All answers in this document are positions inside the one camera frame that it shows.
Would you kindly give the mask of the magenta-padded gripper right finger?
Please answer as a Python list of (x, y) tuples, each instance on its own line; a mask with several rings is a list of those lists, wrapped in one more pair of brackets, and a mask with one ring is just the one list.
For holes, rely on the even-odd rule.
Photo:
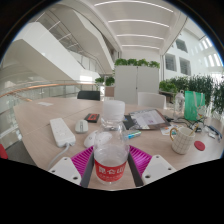
[(128, 163), (136, 187), (150, 184), (176, 171), (161, 155), (151, 156), (134, 146), (130, 147)]

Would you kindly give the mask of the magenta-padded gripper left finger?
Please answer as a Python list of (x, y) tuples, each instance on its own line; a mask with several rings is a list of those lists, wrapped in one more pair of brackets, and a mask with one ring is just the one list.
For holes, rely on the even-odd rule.
[(87, 188), (94, 166), (93, 148), (87, 148), (73, 157), (61, 158), (49, 172), (76, 185)]

